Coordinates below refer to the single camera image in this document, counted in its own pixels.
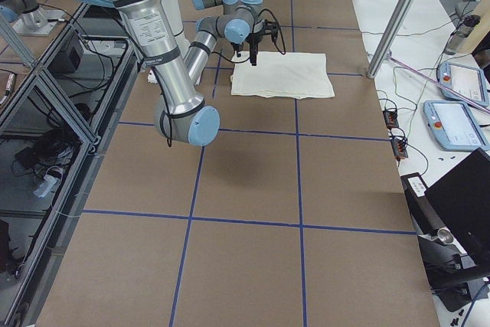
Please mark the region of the grey blue third robot arm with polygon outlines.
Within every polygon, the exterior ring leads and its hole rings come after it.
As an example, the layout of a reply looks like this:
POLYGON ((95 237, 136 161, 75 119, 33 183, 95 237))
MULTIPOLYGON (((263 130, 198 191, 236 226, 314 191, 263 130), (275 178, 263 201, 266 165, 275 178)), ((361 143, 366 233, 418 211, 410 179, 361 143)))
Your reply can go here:
POLYGON ((65 21, 64 11, 47 10, 37 0, 1 0, 1 16, 23 36, 48 36, 65 21))

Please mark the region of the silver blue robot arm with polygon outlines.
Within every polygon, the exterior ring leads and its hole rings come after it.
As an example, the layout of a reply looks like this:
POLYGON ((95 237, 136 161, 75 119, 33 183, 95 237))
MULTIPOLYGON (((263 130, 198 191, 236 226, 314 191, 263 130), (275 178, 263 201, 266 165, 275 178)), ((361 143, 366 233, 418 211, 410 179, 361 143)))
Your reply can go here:
POLYGON ((197 10, 221 5, 224 13, 202 18, 196 24, 195 39, 185 55, 187 65, 206 64, 220 38, 228 40, 238 50, 253 30, 253 14, 241 0, 193 0, 193 4, 197 10))
POLYGON ((77 0, 89 5, 116 9, 122 28, 155 75, 161 96, 155 108, 155 127, 167 139, 206 146, 220 126, 219 112, 208 106, 194 85, 216 43, 223 38, 240 54, 249 45, 246 58, 256 64, 258 46, 269 35, 276 42, 282 35, 277 19, 267 20, 263 0, 193 0, 197 10, 221 6, 224 13, 202 18, 196 36, 187 48, 173 29, 181 24, 177 0, 77 0))

